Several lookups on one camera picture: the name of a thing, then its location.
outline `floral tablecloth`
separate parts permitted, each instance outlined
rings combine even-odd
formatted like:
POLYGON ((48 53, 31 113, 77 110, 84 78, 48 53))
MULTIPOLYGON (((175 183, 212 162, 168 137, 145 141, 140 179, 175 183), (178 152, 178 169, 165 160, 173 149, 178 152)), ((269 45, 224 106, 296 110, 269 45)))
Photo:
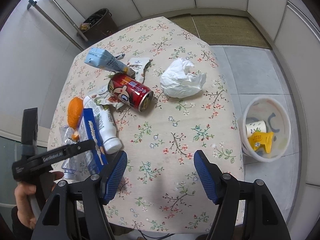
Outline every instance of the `floral tablecloth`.
MULTIPOLYGON (((113 55, 125 53, 124 63, 132 57, 152 58, 144 82, 154 91, 151 106, 142 113, 128 106, 113 112, 128 164, 116 197, 105 206, 109 222, 168 233, 208 231, 217 206, 206 197, 193 165, 194 152, 203 150, 222 172, 244 179, 234 108, 210 47, 164 17, 130 26, 93 47, 113 55), (207 73, 202 92, 184 99, 164 95, 160 75, 178 57, 191 60, 195 74, 207 73)), ((69 101, 108 84, 110 72, 84 63, 88 50, 73 61, 54 114, 48 149, 61 145, 59 127, 67 124, 69 101)), ((78 157, 78 172, 85 179, 89 172, 83 156, 78 157)), ((243 214, 244 203, 240 203, 237 224, 242 223, 243 214)))

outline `trash bin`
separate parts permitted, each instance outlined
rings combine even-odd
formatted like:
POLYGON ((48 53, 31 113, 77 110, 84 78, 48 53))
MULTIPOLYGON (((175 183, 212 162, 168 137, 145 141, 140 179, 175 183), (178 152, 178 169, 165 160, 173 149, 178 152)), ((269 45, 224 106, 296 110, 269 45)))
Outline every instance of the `trash bin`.
POLYGON ((83 32, 90 46, 119 31, 111 16, 107 8, 102 8, 84 21, 90 23, 90 28, 83 32))
POLYGON ((283 106, 275 99, 268 96, 259 96, 253 99, 238 120, 242 152, 260 162, 272 162, 279 159, 287 150, 291 138, 291 124, 289 116, 283 106), (271 153, 266 153, 263 148, 255 152, 247 138, 246 124, 263 120, 267 132, 274 132, 271 153))

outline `cable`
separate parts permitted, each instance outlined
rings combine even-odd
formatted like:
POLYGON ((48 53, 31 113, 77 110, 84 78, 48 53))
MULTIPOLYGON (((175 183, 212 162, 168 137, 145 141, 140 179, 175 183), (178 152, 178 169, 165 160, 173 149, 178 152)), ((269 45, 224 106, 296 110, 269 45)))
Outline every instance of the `cable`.
POLYGON ((145 239, 145 240, 148 240, 146 237, 149 237, 149 238, 152 238, 152 239, 156 239, 156 240, 162 240, 162 239, 166 239, 170 236, 173 236, 174 234, 167 234, 165 236, 162 236, 162 237, 152 237, 152 236, 147 236, 145 235, 144 233, 142 233, 141 230, 138 230, 140 232, 140 234, 142 235, 142 237, 145 239))

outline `floor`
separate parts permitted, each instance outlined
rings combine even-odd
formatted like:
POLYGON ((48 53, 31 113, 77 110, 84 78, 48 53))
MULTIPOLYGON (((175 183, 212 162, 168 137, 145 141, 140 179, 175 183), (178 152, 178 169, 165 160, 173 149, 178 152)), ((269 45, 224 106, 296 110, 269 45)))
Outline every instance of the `floor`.
POLYGON ((271 48, 247 17, 186 14, 171 17, 169 20, 209 45, 224 44, 271 48))
MULTIPOLYGON (((37 147, 38 153, 47 151, 45 147, 37 147)), ((11 209, 16 205, 14 189, 17 182, 13 180, 11 165, 21 159, 21 143, 0 137, 0 214, 11 228, 11 209)))
MULTIPOLYGON (((275 98, 289 114, 292 138, 284 156, 272 163, 260 163, 252 157, 244 156, 245 181, 264 180, 284 219, 288 221, 300 177, 301 149, 295 104, 287 80, 269 49, 228 45, 211 46, 211 48, 227 81, 237 117, 240 117, 247 104, 259 95, 275 98)), ((155 232, 145 233, 152 237, 165 235, 155 232)), ((140 233, 134 230, 116 239, 136 240, 138 236, 141 236, 140 233)), ((194 240, 197 236, 176 234, 166 239, 194 240)))

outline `blue cereal box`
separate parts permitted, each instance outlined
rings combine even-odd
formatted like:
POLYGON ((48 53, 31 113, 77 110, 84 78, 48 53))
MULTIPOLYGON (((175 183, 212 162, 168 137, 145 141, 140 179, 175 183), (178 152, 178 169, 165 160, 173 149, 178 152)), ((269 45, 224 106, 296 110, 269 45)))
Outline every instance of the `blue cereal box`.
POLYGON ((99 173, 102 170, 103 165, 108 164, 108 162, 104 154, 92 108, 83 109, 79 121, 78 132, 81 142, 89 139, 95 141, 96 148, 94 150, 86 151, 84 154, 90 174, 99 173))

